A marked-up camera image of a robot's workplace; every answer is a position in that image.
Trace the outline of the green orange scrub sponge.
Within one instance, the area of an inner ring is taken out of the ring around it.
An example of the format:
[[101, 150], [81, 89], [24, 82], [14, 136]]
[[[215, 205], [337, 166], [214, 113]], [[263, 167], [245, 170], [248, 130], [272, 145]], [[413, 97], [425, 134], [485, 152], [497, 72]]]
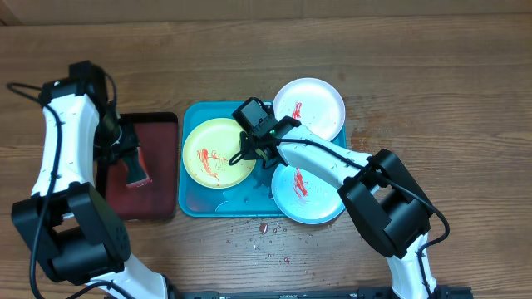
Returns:
[[140, 187], [151, 182], [141, 147], [136, 147], [126, 153], [122, 157], [122, 162], [126, 167], [126, 187], [128, 189]]

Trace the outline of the yellow-green plastic plate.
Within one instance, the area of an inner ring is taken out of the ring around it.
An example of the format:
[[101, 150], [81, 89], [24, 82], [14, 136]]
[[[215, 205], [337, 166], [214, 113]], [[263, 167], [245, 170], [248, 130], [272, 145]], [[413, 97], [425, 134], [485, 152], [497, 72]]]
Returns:
[[254, 160], [229, 160], [240, 151], [241, 127], [235, 120], [216, 118], [196, 126], [182, 147], [187, 174], [211, 189], [226, 189], [244, 181], [253, 171]]

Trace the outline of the light blue plastic plate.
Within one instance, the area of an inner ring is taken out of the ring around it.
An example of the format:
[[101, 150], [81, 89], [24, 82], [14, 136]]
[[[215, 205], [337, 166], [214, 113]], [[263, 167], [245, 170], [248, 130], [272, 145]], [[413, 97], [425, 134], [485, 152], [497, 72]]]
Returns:
[[327, 223], [345, 210], [337, 190], [304, 169], [279, 165], [271, 188], [281, 212], [298, 223]]

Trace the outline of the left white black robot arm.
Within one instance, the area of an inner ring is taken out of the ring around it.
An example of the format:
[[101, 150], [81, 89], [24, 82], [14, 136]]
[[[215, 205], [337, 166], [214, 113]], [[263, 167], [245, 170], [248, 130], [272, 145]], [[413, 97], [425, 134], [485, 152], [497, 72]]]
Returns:
[[100, 288], [113, 298], [176, 298], [164, 275], [131, 253], [126, 227], [96, 189], [94, 164], [126, 165], [127, 183], [150, 182], [134, 126], [116, 111], [115, 82], [80, 61], [68, 77], [38, 87], [34, 101], [46, 122], [42, 164], [29, 199], [12, 206], [12, 222], [31, 251], [29, 283], [41, 297], [36, 270], [53, 282]]

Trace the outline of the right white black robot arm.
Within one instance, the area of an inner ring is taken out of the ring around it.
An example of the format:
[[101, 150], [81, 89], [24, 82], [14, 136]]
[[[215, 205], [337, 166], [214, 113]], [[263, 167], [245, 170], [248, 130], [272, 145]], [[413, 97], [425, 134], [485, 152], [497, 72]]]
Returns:
[[337, 190], [360, 236], [387, 258], [392, 290], [400, 298], [432, 298], [436, 284], [425, 255], [436, 210], [391, 151], [375, 155], [339, 147], [290, 117], [237, 117], [240, 151], [230, 160], [277, 160]]

